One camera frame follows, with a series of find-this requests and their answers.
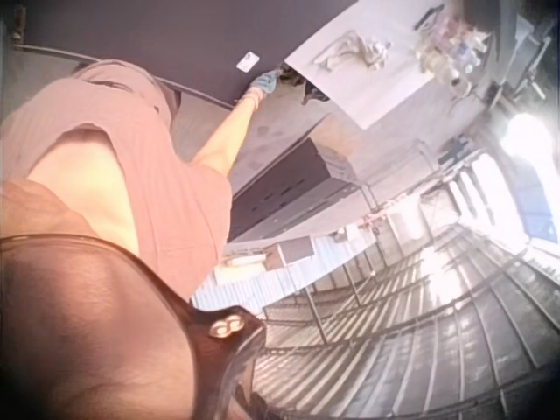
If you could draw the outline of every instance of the blue glove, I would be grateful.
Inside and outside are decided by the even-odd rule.
[[[271,72],[263,73],[251,82],[249,89],[259,88],[266,95],[269,95],[274,92],[274,89],[277,87],[278,75],[280,75],[279,70],[272,70]]]

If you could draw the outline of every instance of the person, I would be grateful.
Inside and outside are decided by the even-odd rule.
[[[197,365],[219,365],[197,353],[216,346],[197,330],[209,317],[186,301],[220,259],[227,176],[277,76],[257,77],[188,163],[170,135],[180,96],[129,63],[81,68],[8,116],[2,381],[14,395],[49,418],[191,418],[213,408],[204,398],[219,405]]]

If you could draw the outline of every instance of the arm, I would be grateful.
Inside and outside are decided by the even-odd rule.
[[[226,177],[245,140],[251,116],[264,96],[274,91],[276,81],[277,71],[257,77],[192,162],[209,166]]]

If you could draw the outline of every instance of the bare skin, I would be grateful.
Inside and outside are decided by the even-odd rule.
[[[252,87],[192,163],[227,176],[263,97]],[[101,130],[61,136],[26,181],[3,186],[2,199],[2,236],[99,236],[138,255],[125,175]],[[10,261],[21,286],[3,309],[8,329],[19,332],[3,343],[10,374],[60,418],[190,418],[195,369],[188,338],[169,312],[126,267],[69,254],[48,255],[43,264],[33,255]],[[30,374],[29,366],[40,368]]]
[[[256,93],[238,102],[194,157],[195,164],[209,166],[224,176],[229,174],[247,135],[258,95],[263,97]],[[83,215],[102,239],[138,255],[123,170],[103,131],[76,129],[66,133],[37,162],[28,179],[46,186]]]

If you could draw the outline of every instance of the sticker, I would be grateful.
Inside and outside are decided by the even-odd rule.
[[[249,51],[245,54],[245,57],[241,59],[239,63],[237,63],[237,68],[239,68],[242,72],[248,72],[253,66],[258,63],[261,58],[256,55],[255,53]]]

